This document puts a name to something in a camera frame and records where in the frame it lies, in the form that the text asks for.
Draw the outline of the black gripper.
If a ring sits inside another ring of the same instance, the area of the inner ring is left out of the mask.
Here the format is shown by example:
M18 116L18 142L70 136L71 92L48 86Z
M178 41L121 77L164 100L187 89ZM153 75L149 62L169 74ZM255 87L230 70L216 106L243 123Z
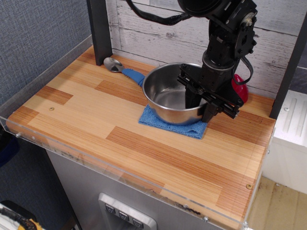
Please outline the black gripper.
M207 104L202 116L202 122L209 121L218 113L225 113L232 119L236 118L240 107L244 105L234 91L231 81L239 62L233 66L210 67L203 63L202 67L183 63L178 81L185 85L185 108L195 108L204 99Z

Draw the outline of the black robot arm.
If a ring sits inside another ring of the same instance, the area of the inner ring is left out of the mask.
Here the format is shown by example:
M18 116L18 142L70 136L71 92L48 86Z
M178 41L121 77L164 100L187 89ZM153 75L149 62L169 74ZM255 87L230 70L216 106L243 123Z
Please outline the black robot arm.
M253 73L246 55L253 53L257 5L251 0L180 0L181 9L191 17L209 19L209 43L202 56L202 67L181 64L178 81L185 85L185 107L207 103L202 122L218 113L235 118L248 99L246 84L235 74L240 62Z

